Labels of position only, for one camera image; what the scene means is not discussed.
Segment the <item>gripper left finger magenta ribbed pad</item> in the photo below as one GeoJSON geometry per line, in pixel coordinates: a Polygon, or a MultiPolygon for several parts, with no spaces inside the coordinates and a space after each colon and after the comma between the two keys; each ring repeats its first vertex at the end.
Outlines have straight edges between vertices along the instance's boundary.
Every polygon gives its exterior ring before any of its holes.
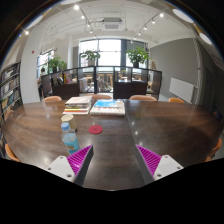
{"type": "Polygon", "coordinates": [[[65,180],[82,186],[92,157],[93,146],[89,145],[68,157],[57,157],[46,170],[65,180]]]}

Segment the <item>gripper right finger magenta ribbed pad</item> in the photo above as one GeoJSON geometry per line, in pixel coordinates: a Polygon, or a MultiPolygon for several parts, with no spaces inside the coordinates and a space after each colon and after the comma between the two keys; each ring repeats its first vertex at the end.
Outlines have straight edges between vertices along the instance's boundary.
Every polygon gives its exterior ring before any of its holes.
{"type": "Polygon", "coordinates": [[[140,145],[136,146],[136,159],[139,163],[145,184],[160,180],[165,176],[183,169],[183,166],[175,161],[171,156],[160,156],[159,154],[140,145]]]}

